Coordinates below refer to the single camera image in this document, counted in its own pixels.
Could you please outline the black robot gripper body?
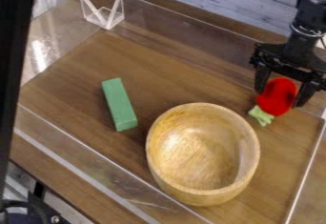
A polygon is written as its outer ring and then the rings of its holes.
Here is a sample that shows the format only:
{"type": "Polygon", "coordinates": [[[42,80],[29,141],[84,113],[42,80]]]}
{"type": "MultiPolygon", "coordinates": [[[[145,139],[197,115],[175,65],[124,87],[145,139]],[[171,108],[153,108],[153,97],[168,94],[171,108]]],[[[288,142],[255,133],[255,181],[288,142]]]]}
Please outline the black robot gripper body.
{"type": "Polygon", "coordinates": [[[255,43],[249,64],[269,68],[271,73],[284,75],[299,81],[319,83],[319,90],[326,90],[326,61],[314,53],[318,39],[324,33],[292,29],[283,44],[255,43]]]}

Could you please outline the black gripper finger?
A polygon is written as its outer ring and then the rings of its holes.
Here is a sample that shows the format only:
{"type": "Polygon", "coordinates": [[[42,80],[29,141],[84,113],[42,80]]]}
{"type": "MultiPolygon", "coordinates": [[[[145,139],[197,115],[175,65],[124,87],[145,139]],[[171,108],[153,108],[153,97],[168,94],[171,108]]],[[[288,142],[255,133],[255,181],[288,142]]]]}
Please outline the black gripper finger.
{"type": "Polygon", "coordinates": [[[255,74],[255,90],[257,93],[263,92],[271,70],[268,67],[257,65],[255,74]]]}
{"type": "Polygon", "coordinates": [[[292,107],[303,107],[319,89],[319,83],[307,81],[301,84],[292,107]]]}

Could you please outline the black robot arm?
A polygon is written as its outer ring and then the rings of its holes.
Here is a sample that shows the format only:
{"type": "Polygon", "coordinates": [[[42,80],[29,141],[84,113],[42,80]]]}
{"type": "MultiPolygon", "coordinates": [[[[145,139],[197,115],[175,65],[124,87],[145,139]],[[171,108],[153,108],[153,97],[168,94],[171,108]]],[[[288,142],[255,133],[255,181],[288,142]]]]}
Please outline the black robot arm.
{"type": "Polygon", "coordinates": [[[283,44],[255,43],[249,58],[257,93],[272,72],[301,83],[292,108],[303,107],[315,92],[326,91],[326,61],[314,53],[318,40],[326,36],[326,0],[296,0],[295,8],[283,44]]]}

